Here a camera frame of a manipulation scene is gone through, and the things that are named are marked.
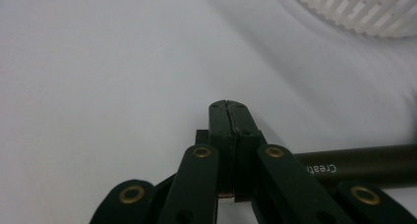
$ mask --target black mechanical arm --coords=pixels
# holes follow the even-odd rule
[[[417,223],[381,188],[417,185],[417,145],[292,154],[268,144],[248,108],[217,101],[178,172],[115,187],[91,224],[213,224],[218,200],[250,201],[261,224]]]

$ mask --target brass rivet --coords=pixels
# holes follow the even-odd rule
[[[128,193],[135,193],[134,196],[128,196]],[[119,199],[121,202],[125,204],[130,204],[141,200],[145,195],[145,189],[141,186],[130,186],[123,190],[120,195]]]
[[[196,157],[204,158],[211,155],[211,151],[206,147],[198,147],[193,150],[193,154]]]
[[[281,157],[284,155],[284,152],[276,147],[269,147],[265,150],[265,153],[271,157]]]
[[[356,197],[358,200],[366,204],[378,205],[381,203],[380,197],[376,193],[374,193],[373,191],[369,190],[366,187],[355,186],[350,189],[350,192],[353,194],[354,197]],[[361,196],[360,193],[366,193],[370,196],[369,197]]]

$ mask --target black tube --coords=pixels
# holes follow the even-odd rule
[[[362,180],[380,188],[417,186],[417,144],[295,154],[325,187]]]

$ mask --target white plastic basket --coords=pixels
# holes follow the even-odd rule
[[[417,0],[301,0],[337,25],[382,37],[417,34]]]

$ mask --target white basket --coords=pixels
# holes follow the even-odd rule
[[[301,0],[327,20],[382,37],[417,34],[417,0]]]

